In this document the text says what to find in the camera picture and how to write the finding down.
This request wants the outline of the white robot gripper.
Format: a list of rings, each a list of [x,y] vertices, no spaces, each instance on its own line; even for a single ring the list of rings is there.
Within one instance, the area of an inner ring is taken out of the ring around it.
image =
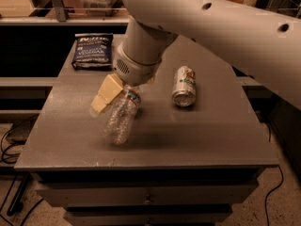
[[[159,60],[151,65],[135,62],[125,54],[122,44],[119,45],[113,59],[115,73],[105,77],[91,103],[91,108],[97,114],[103,113],[123,92],[124,83],[133,87],[146,84],[156,75],[161,62],[162,60]]]

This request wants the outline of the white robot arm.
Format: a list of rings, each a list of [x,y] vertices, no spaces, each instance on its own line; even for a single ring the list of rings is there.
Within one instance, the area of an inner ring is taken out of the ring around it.
[[[140,86],[179,36],[203,46],[301,108],[301,21],[227,0],[122,0],[130,14],[114,77]]]

